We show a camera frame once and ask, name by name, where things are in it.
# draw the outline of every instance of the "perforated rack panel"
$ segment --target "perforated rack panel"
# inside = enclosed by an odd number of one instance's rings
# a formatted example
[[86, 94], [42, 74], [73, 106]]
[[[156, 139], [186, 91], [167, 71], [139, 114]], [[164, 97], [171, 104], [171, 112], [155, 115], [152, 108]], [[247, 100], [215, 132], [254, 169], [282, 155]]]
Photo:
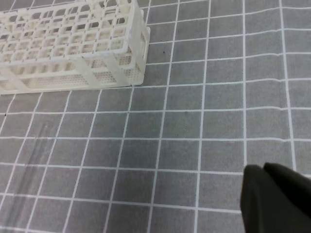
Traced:
[[150, 29], [136, 0], [0, 14], [0, 94], [143, 82]]

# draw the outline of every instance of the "gray surface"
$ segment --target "gray surface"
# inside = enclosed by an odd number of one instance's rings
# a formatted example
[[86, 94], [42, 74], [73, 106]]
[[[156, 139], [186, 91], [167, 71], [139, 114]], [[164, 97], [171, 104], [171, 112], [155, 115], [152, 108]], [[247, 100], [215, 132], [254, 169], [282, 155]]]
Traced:
[[[0, 227], [242, 233], [246, 164], [311, 177], [310, 32], [297, 30], [311, 0], [281, 0], [296, 8], [282, 9], [285, 56], [279, 0], [138, 2], [151, 27], [140, 87], [0, 96]], [[13, 3], [53, 0], [0, 10]]]

